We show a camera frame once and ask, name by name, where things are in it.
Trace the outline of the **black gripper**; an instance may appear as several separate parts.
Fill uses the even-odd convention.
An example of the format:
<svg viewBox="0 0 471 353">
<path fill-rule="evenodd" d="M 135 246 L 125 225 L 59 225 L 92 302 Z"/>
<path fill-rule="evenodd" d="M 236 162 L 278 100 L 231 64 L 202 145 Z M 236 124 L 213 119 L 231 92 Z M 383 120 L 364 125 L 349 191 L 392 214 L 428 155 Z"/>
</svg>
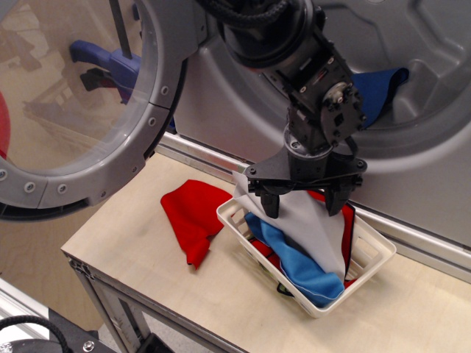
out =
<svg viewBox="0 0 471 353">
<path fill-rule="evenodd" d="M 276 155 L 250 165 L 244 171 L 249 192 L 261 198 L 265 214 L 279 217 L 280 196 L 295 190 L 323 190 L 329 216 L 337 215 L 359 186 L 367 163 L 356 157 L 356 145 L 347 139 L 349 154 L 332 147 L 310 154 L 297 140 L 291 140 Z"/>
</svg>

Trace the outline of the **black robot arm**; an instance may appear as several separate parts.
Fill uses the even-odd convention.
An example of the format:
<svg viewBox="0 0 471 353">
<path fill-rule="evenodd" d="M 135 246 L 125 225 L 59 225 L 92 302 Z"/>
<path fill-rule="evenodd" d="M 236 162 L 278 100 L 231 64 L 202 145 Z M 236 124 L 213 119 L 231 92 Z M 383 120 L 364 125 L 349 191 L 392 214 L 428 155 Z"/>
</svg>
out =
<svg viewBox="0 0 471 353">
<path fill-rule="evenodd" d="M 323 35 L 325 14 L 312 1 L 202 1 L 232 58 L 265 74 L 288 96 L 283 148 L 245 170 L 265 214 L 280 197 L 322 190 L 336 215 L 361 185 L 366 163 L 353 135 L 366 121 L 352 71 Z"/>
</svg>

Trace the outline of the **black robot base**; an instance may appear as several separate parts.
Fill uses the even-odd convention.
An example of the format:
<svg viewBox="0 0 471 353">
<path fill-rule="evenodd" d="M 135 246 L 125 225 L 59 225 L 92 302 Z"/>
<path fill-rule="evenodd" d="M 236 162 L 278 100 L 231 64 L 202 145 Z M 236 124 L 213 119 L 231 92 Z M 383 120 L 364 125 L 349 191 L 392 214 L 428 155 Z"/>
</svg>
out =
<svg viewBox="0 0 471 353">
<path fill-rule="evenodd" d="M 51 310 L 1 311 L 2 352 L 112 352 L 95 331 L 85 331 Z"/>
</svg>

